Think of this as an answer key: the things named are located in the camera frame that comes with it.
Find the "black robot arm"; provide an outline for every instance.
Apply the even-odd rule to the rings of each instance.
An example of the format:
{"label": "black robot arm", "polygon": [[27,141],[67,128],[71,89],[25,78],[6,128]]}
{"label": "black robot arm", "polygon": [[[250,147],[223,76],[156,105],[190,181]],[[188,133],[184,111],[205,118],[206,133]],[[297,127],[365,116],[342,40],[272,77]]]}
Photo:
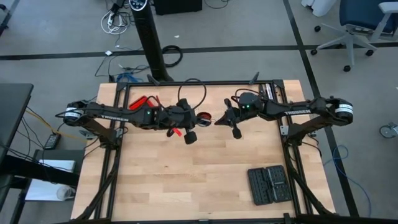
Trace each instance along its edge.
{"label": "black robot arm", "polygon": [[276,103],[264,95],[255,95],[251,92],[242,93],[239,97],[231,97],[237,102],[238,108],[233,108],[229,99],[225,99],[227,110],[216,125],[228,125],[233,128],[234,137],[239,139],[241,135],[237,124],[259,116],[267,121],[275,121],[287,115],[317,114],[316,118],[303,124],[292,124],[285,135],[285,141],[301,145],[306,134],[326,126],[344,126],[353,122],[353,106],[351,103],[339,99],[322,97],[297,103]]}
{"label": "black robot arm", "polygon": [[187,131],[184,136],[187,144],[197,140],[192,129],[198,123],[195,112],[191,109],[186,99],[181,99],[175,106],[164,108],[163,106],[150,107],[143,104],[136,110],[115,108],[76,101],[67,106],[63,122],[69,126],[81,126],[99,137],[101,146],[118,145],[119,135],[114,129],[105,128],[95,118],[103,118],[113,121],[124,121],[142,129],[166,130],[182,128]]}

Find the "red object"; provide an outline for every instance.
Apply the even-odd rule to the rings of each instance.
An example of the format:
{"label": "red object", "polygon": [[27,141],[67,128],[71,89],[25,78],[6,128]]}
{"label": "red object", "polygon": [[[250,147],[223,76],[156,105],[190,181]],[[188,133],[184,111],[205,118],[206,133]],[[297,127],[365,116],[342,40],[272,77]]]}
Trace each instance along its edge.
{"label": "red object", "polygon": [[[140,108],[144,103],[147,103],[149,107],[154,107],[154,104],[148,100],[147,96],[142,96],[141,98],[139,98],[138,100],[136,100],[135,102],[133,102],[132,104],[130,104],[129,109],[130,110],[136,110],[138,108]],[[177,128],[173,128],[173,131],[175,134],[177,134],[178,136],[182,136],[182,133],[180,130],[178,130]]]}

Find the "office chair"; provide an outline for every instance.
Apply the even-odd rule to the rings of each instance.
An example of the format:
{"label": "office chair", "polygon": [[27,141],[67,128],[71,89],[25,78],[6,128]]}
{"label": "office chair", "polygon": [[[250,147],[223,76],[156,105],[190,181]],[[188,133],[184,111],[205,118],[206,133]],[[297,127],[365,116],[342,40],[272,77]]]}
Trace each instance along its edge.
{"label": "office chair", "polygon": [[[340,24],[345,26],[346,31],[339,30],[332,26],[322,24],[322,27],[329,28],[339,38],[318,46],[311,51],[312,55],[317,50],[338,44],[346,46],[350,65],[344,67],[349,72],[354,66],[354,44],[369,49],[367,56],[373,55],[377,50],[375,46],[366,43],[356,35],[364,35],[371,42],[377,39],[397,40],[398,39],[398,0],[341,0],[340,2]],[[316,26],[315,32],[321,30]]]}

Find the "wooden table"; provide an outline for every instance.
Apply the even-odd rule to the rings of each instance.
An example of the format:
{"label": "wooden table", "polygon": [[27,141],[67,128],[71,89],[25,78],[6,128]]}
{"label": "wooden table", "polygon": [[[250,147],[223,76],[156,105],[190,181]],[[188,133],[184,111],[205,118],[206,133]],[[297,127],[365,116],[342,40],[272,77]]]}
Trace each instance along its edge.
{"label": "wooden table", "polygon": [[[284,84],[289,101],[304,100],[298,80],[285,80]],[[163,105],[174,105],[177,88],[134,87],[129,101],[132,103],[142,95],[159,95]],[[257,85],[207,86],[206,100],[196,112],[207,111],[213,119],[220,118],[226,109],[223,100],[237,88],[258,90]],[[102,84],[97,102],[113,105],[115,89],[116,84]],[[203,96],[203,87],[185,86],[181,94],[195,106]],[[294,116],[293,122],[302,123],[308,119],[308,115]],[[101,123],[109,125],[109,121],[101,120]],[[165,131],[126,126],[129,132],[123,139],[112,221],[280,218],[283,213],[295,216],[292,202],[255,206],[249,189],[248,169],[285,166],[276,121],[255,118],[240,123],[243,137],[239,140],[233,138],[227,126],[197,127],[198,141],[192,145],[186,145],[183,137],[177,135],[168,138]],[[303,141],[316,144],[309,138]],[[96,146],[89,147],[87,152]],[[300,153],[308,186],[319,201],[334,212],[318,151],[303,145]],[[104,149],[97,149],[85,159],[72,218],[79,216],[94,197],[103,159]],[[302,211],[305,211],[298,185],[297,189]],[[109,193],[104,196],[103,214],[108,196]]]}

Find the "floor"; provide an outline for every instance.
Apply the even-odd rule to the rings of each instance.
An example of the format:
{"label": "floor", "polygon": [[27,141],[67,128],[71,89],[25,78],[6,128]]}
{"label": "floor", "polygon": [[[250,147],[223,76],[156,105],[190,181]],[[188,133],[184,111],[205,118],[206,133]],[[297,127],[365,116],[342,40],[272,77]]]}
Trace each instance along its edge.
{"label": "floor", "polygon": [[[2,2],[7,7],[14,3],[16,8],[8,22],[10,28],[0,37],[0,82],[33,83],[35,87],[29,106],[57,127],[61,121],[54,114],[63,111],[71,101],[91,99],[99,84],[108,81],[107,77],[94,76],[104,59],[102,52],[118,50],[115,48],[118,37],[105,34],[100,27],[100,19],[106,13],[106,1],[69,0],[67,7],[61,0]],[[208,2],[214,6],[222,5],[219,0]],[[287,9],[290,8],[295,21],[289,19]],[[345,49],[320,50],[316,56],[309,52],[311,45],[334,38],[327,30],[314,33],[313,27],[321,22],[340,27],[338,4],[319,18],[313,16],[310,9],[302,7],[299,0],[232,0],[224,9],[204,5],[200,12],[154,17],[162,46],[193,49],[192,53],[184,55],[181,64],[168,69],[175,80],[191,77],[249,80],[260,72],[259,78],[264,80],[298,79],[305,96],[313,98],[314,82],[309,81],[313,75],[322,96],[333,95],[352,102],[354,123],[333,127],[336,143],[349,150],[349,158],[343,162],[345,171],[367,191],[373,205],[372,217],[398,219],[398,197],[395,197],[398,180],[391,178],[398,169],[395,160],[398,142],[384,139],[379,134],[380,126],[397,121],[398,105],[392,103],[398,94],[396,43],[379,48],[372,57],[364,55],[366,50],[356,49],[356,66],[345,73],[342,71],[347,64]],[[295,23],[299,35],[292,28]],[[299,48],[298,40],[304,46]],[[135,27],[121,35],[118,45],[140,48]],[[176,57],[166,55],[165,60],[172,62]],[[304,61],[309,59],[309,66],[304,66],[303,58]],[[108,74],[107,62],[98,75]],[[111,73],[121,72],[118,64],[135,67],[146,64],[146,60],[142,55],[120,56],[112,61]],[[45,141],[50,131],[28,114],[25,118],[40,141]],[[78,134],[77,128],[64,126],[62,131]],[[323,130],[318,132],[318,139],[326,162],[331,158],[331,149]],[[83,145],[62,138],[59,148],[81,149]],[[27,153],[27,139],[16,135],[12,147]],[[349,215],[332,163],[325,166],[325,172],[336,211]],[[359,214],[368,216],[365,194],[352,182],[350,187]],[[17,190],[10,191],[0,213],[1,223],[9,222],[18,193]],[[20,223],[65,222],[70,218],[72,206],[73,202],[27,202]]]}

